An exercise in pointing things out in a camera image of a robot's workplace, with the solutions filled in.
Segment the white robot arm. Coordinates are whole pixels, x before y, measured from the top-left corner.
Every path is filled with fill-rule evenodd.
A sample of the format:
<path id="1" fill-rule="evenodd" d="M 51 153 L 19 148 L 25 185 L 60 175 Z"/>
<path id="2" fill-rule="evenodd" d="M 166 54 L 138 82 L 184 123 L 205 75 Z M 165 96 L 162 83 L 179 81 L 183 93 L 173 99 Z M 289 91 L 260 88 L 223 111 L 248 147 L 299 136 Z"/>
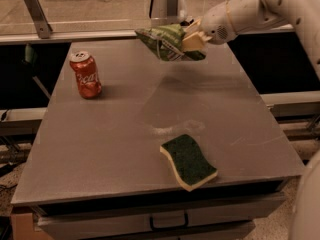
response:
<path id="1" fill-rule="evenodd" d="M 320 78 L 320 0 L 225 0 L 185 29 L 182 49 L 221 45 L 256 30 L 291 25 Z"/>

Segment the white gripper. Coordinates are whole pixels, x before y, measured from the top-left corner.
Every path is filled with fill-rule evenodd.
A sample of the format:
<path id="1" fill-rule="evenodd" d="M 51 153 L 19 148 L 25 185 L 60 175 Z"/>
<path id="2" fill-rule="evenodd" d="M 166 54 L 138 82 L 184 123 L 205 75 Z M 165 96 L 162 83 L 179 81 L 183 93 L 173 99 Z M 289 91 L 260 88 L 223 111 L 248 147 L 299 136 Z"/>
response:
<path id="1" fill-rule="evenodd" d="M 194 20 L 184 28 L 182 51 L 202 49 L 207 42 L 221 45 L 234 40 L 239 30 L 236 27 L 235 13 L 238 11 L 237 2 L 222 2 L 209 9 L 202 19 Z"/>

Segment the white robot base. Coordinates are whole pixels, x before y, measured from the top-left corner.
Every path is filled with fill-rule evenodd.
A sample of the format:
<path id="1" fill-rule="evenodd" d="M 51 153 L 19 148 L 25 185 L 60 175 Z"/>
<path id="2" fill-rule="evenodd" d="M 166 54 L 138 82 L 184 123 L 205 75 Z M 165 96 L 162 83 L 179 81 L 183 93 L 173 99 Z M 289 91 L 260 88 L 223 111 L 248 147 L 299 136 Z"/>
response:
<path id="1" fill-rule="evenodd" d="M 288 240 L 320 240 L 320 151 L 299 181 Z"/>

